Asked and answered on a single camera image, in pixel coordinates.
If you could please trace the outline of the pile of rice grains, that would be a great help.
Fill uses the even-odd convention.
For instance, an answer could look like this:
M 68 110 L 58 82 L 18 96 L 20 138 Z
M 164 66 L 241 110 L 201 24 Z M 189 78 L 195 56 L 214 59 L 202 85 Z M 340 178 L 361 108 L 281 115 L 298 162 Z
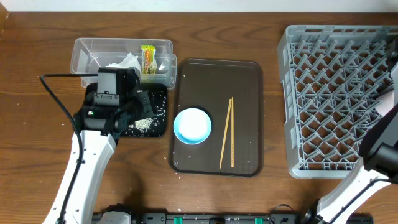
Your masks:
M 166 114 L 165 108 L 158 108 L 153 117 L 135 121 L 129 125 L 126 134 L 142 137 L 161 136 L 166 129 Z

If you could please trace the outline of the black rectangular tray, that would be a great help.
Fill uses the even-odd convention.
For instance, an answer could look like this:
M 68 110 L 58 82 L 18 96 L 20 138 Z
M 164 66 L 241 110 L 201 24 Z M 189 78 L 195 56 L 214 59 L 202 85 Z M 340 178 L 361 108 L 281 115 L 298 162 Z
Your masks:
M 157 138 L 165 133 L 167 125 L 168 89 L 160 83 L 144 83 L 138 88 L 138 95 L 146 98 L 152 107 L 151 117 L 129 123 L 122 137 Z

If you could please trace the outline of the orange green snack wrapper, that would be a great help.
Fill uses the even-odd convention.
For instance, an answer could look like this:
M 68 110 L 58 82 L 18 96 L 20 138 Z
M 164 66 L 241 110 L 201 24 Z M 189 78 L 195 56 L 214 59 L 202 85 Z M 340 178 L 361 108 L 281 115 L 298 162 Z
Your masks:
M 153 45 L 143 44 L 142 50 L 142 65 L 141 70 L 143 74 L 155 74 L 157 70 L 157 62 L 155 59 L 156 48 Z

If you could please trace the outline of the white tissue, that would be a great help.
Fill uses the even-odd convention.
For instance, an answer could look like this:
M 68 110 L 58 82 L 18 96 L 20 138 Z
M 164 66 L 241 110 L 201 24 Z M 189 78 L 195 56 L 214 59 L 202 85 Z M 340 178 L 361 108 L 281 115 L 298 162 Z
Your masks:
M 107 65 L 111 68 L 136 68 L 141 72 L 141 65 L 138 61 L 138 56 L 134 56 L 132 53 L 128 53 L 125 59 L 120 63 L 111 63 Z

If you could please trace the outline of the small light blue bowl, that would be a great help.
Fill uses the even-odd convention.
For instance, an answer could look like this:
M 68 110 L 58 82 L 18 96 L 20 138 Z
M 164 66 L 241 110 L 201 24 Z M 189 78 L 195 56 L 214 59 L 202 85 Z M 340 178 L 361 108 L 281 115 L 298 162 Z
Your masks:
M 212 123 L 209 115 L 198 108 L 187 108 L 179 112 L 173 123 L 175 137 L 182 143 L 196 145 L 210 135 Z

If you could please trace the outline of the wooden chopstick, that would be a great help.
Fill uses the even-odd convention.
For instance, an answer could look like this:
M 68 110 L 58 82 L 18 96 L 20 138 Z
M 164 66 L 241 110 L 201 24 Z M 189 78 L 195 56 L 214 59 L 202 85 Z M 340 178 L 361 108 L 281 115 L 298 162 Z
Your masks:
M 228 133 L 229 117 L 230 117 L 230 112 L 231 112 L 231 105 L 232 105 L 232 99 L 230 98 L 229 102 L 228 102 L 228 110 L 227 110 L 227 114 L 226 114 L 226 122 L 225 122 L 225 126 L 224 126 L 223 142 L 222 142 L 222 146 L 221 146 L 219 169 L 222 168 L 222 163 L 223 163 L 224 149 L 225 149 L 226 137 L 227 137 L 227 133 Z
M 234 97 L 231 98 L 231 167 L 234 167 Z

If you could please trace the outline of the white cup pink inside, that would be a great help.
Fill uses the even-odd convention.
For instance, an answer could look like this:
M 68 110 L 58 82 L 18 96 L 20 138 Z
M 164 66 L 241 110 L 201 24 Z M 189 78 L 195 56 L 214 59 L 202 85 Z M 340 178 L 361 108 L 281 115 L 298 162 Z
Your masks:
M 391 109 L 393 109 L 393 107 L 395 107 L 395 95 L 394 91 L 390 91 L 377 98 L 377 100 L 379 100 L 379 104 L 375 109 L 381 116 L 385 116 Z

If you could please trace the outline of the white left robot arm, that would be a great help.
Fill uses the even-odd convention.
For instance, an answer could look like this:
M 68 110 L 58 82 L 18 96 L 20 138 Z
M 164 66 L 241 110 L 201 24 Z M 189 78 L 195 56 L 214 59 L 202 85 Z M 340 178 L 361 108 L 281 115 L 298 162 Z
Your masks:
M 104 67 L 95 77 L 81 108 L 70 114 L 46 84 L 47 76 L 40 76 L 73 128 L 70 158 L 45 223 L 91 223 L 104 170 L 121 134 L 135 121 L 154 114 L 147 92 L 139 89 L 137 69 Z

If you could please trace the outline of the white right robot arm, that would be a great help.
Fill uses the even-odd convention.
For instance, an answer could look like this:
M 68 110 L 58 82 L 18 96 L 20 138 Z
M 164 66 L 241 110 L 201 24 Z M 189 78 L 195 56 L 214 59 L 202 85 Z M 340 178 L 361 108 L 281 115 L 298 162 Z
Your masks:
M 381 96 L 382 118 L 359 145 L 355 168 L 329 194 L 308 209 L 301 223 L 368 224 L 370 215 L 354 212 L 368 198 L 388 185 L 397 184 L 397 39 L 387 48 L 388 71 L 394 89 Z

